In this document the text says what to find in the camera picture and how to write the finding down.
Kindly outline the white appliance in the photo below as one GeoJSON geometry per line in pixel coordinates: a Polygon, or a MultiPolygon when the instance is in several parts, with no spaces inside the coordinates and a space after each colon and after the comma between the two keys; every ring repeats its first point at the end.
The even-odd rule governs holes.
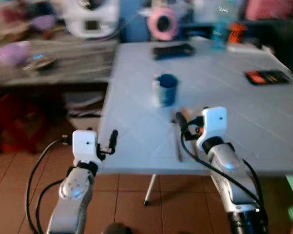
{"type": "Polygon", "coordinates": [[[62,18],[74,36],[107,37],[118,29],[120,0],[63,0],[62,18]]]}

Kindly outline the grey side bench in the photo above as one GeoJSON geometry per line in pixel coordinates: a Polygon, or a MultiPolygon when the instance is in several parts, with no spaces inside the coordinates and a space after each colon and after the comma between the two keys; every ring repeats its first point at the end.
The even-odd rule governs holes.
{"type": "Polygon", "coordinates": [[[84,41],[70,36],[30,40],[32,55],[50,56],[55,63],[44,71],[0,65],[0,88],[106,83],[119,44],[117,40],[84,41]]]}

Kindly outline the purple bowl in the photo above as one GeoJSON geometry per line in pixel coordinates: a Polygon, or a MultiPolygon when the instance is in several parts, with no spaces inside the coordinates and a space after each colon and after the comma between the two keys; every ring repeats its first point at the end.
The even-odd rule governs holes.
{"type": "Polygon", "coordinates": [[[31,42],[19,41],[0,47],[0,65],[16,66],[28,60],[31,55],[31,42]]]}

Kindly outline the blue plastic bottle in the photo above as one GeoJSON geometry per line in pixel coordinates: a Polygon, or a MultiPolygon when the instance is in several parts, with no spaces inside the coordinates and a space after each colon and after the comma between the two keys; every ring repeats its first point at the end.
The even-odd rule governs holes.
{"type": "Polygon", "coordinates": [[[219,14],[216,22],[213,24],[211,35],[211,49],[214,51],[225,51],[229,31],[229,17],[225,14],[219,14]]]}

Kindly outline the black and orange packet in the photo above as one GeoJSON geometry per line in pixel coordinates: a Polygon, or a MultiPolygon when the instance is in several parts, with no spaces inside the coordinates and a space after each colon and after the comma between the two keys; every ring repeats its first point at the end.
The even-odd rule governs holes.
{"type": "Polygon", "coordinates": [[[285,72],[279,70],[247,71],[244,75],[249,83],[254,86],[290,83],[289,76],[287,76],[285,72]]]}

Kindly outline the red crate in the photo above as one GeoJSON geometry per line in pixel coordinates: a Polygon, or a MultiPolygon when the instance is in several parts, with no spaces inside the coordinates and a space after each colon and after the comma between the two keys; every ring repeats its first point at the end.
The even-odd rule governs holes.
{"type": "Polygon", "coordinates": [[[66,113],[60,94],[0,93],[0,153],[37,153],[50,131],[72,132],[66,113]]]}

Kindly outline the orange and black object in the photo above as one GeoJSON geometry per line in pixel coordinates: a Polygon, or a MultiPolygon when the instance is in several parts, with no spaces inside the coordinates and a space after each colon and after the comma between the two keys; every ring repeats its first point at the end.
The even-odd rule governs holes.
{"type": "Polygon", "coordinates": [[[244,32],[247,28],[239,23],[232,23],[229,27],[230,34],[227,39],[228,44],[241,44],[244,32]]]}

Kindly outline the pink red cloth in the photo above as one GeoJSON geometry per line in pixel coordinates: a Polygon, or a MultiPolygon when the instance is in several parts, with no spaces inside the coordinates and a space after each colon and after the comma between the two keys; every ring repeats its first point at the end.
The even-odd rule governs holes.
{"type": "Polygon", "coordinates": [[[288,0],[248,0],[247,20],[285,19],[292,11],[288,0]]]}

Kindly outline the dark plate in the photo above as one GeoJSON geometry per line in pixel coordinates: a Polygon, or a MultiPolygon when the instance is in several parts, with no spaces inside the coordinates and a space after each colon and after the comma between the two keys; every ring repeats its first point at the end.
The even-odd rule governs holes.
{"type": "Polygon", "coordinates": [[[24,71],[41,71],[49,68],[57,61],[57,58],[44,54],[31,56],[24,62],[22,69],[24,71]]]}

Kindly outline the white folding table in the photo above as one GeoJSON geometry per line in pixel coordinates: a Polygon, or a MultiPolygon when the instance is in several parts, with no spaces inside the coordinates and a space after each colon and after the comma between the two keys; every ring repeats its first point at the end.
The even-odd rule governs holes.
{"type": "Polygon", "coordinates": [[[204,107],[225,107],[231,142],[260,176],[293,175],[293,75],[289,84],[251,85],[247,71],[289,70],[268,53],[214,51],[209,41],[192,41],[189,57],[154,60],[164,42],[120,44],[109,77],[98,140],[107,145],[118,131],[116,152],[102,173],[205,175],[209,170],[188,156],[178,162],[173,142],[173,111],[199,115],[204,107]],[[178,78],[176,102],[158,107],[152,81],[160,74],[178,78]]]}

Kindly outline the thin long utensil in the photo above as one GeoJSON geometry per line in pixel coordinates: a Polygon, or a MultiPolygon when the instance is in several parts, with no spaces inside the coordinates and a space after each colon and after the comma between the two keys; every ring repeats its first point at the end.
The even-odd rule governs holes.
{"type": "Polygon", "coordinates": [[[178,159],[178,162],[184,162],[183,161],[183,154],[181,151],[181,147],[180,147],[180,142],[179,142],[179,128],[178,125],[176,124],[175,120],[172,120],[172,125],[173,125],[173,142],[175,144],[176,147],[176,158],[178,159]]]}

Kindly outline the black flat case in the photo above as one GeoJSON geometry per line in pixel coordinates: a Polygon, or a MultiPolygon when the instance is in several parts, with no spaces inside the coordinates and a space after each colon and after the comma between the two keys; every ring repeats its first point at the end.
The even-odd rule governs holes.
{"type": "Polygon", "coordinates": [[[195,53],[195,47],[190,44],[170,45],[165,47],[154,47],[151,50],[154,60],[173,57],[191,56],[195,53]]]}

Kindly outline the small purple object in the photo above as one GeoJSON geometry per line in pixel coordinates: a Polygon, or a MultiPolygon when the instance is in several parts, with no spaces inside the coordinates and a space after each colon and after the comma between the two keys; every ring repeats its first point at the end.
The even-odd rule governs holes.
{"type": "Polygon", "coordinates": [[[45,14],[41,16],[34,17],[30,20],[30,25],[33,29],[39,32],[46,32],[51,30],[57,22],[57,18],[53,14],[45,14]]]}

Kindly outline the pink tape roll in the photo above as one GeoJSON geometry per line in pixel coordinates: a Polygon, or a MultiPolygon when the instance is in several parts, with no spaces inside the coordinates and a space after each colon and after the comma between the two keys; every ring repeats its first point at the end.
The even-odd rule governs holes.
{"type": "Polygon", "coordinates": [[[147,24],[151,35],[158,40],[172,40],[178,33],[178,20],[170,7],[154,7],[147,24]]]}

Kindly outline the white storage box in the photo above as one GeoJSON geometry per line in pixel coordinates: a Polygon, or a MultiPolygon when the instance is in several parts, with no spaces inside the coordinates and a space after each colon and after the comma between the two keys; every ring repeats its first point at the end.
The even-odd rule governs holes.
{"type": "Polygon", "coordinates": [[[103,116],[104,92],[66,92],[63,94],[66,119],[77,130],[97,131],[103,116]]]}

